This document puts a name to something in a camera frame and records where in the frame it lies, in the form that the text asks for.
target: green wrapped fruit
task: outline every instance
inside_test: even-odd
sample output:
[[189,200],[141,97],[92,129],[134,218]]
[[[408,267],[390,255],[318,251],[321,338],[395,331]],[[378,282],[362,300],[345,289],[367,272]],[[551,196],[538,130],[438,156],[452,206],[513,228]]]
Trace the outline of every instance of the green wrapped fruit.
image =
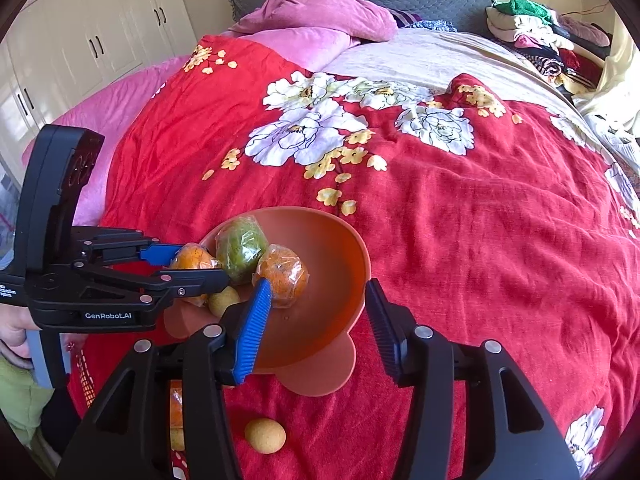
[[254,216],[240,216],[216,235],[216,258],[222,263],[234,285],[251,282],[269,243]]

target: pile of clothes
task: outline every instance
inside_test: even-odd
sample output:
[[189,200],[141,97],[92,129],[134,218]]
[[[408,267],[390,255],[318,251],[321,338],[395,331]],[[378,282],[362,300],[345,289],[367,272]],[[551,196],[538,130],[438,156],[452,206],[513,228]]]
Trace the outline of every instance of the pile of clothes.
[[595,25],[558,14],[530,0],[487,7],[487,25],[501,44],[528,59],[571,99],[596,88],[611,38]]

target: plastic wrap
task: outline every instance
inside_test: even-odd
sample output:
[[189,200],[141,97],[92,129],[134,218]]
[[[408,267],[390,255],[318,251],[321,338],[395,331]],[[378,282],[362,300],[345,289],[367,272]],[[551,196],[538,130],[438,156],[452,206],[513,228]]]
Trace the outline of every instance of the plastic wrap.
[[291,249],[271,244],[258,262],[253,284],[255,285],[260,278],[266,278],[271,284],[272,306],[289,308],[304,292],[309,272]]
[[171,449],[184,451],[184,423],[182,421],[182,381],[169,384],[169,430]]
[[251,282],[252,273],[268,245],[254,216],[240,216],[216,235],[216,258],[233,285]]
[[[209,251],[200,244],[190,242],[185,244],[174,256],[170,269],[222,269],[222,263],[215,259]],[[206,306],[207,294],[195,298],[184,298],[195,306]]]

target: green pants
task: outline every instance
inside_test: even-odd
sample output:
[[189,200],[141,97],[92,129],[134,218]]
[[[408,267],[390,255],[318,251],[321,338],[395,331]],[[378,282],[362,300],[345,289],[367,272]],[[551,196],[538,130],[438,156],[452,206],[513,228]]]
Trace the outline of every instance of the green pants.
[[53,390],[39,387],[27,370],[20,370],[0,356],[0,410],[34,460],[53,476],[59,458],[44,441],[38,428],[42,410]]

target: white wardrobe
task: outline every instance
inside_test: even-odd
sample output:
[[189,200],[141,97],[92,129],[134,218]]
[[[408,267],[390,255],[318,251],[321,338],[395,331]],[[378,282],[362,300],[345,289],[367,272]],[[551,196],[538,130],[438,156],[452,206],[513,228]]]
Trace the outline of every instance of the white wardrobe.
[[183,0],[28,0],[0,44],[0,156],[14,179],[44,124],[195,44]]

